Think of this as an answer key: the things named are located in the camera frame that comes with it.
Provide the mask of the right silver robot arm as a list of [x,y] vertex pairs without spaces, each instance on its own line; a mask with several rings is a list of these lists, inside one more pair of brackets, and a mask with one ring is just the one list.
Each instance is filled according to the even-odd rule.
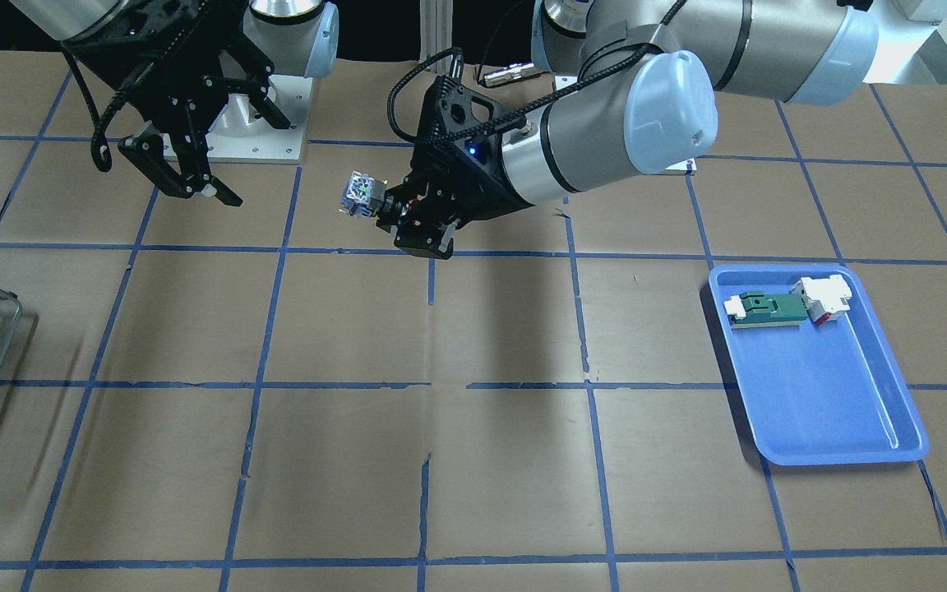
[[233,99],[289,130],[278,77],[334,70],[340,14],[327,1],[16,1],[57,41],[91,120],[90,157],[112,168],[108,130],[131,105],[143,128],[118,150],[164,195],[242,198],[210,167],[208,135]]

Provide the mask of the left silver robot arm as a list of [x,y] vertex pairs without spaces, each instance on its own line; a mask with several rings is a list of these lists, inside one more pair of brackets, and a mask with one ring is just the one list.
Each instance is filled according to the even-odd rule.
[[534,65],[575,82],[507,108],[464,86],[462,49],[432,55],[387,98],[414,146],[409,175],[372,183],[349,213],[410,255],[447,259],[470,222],[703,156],[718,91],[844,101],[878,42],[869,1],[538,1]]

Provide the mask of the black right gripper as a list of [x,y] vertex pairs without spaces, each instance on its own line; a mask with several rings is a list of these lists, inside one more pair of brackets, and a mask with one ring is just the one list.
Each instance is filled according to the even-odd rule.
[[[248,97],[275,130],[292,124],[268,98],[273,61],[255,45],[232,45],[247,8],[247,1],[127,1],[63,41],[64,50],[115,90],[99,113],[102,131],[127,104],[159,131],[124,137],[118,149],[164,195],[242,205],[208,162],[206,132],[229,94]],[[222,52],[239,63],[241,77],[223,74]],[[172,134],[176,169],[164,156],[160,132]]]

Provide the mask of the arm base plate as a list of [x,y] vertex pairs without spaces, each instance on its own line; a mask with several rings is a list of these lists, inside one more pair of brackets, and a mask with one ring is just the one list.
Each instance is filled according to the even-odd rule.
[[316,80],[274,74],[268,98],[289,118],[290,127],[275,130],[249,104],[232,94],[206,135],[211,164],[301,164]]
[[542,117],[550,154],[581,191],[642,175],[694,171],[714,144],[714,92],[696,72],[661,56],[589,84],[557,76],[566,91]]

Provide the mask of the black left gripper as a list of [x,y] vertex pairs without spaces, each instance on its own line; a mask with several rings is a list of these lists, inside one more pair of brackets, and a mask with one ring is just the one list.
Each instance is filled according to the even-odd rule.
[[[480,105],[488,118],[510,112],[458,80],[438,77],[423,98],[418,135],[444,136],[476,127],[481,120],[474,105]],[[443,145],[417,145],[409,178],[387,188],[383,222],[394,224],[394,246],[413,257],[450,259],[457,228],[524,207],[503,166],[500,132],[476,132]]]

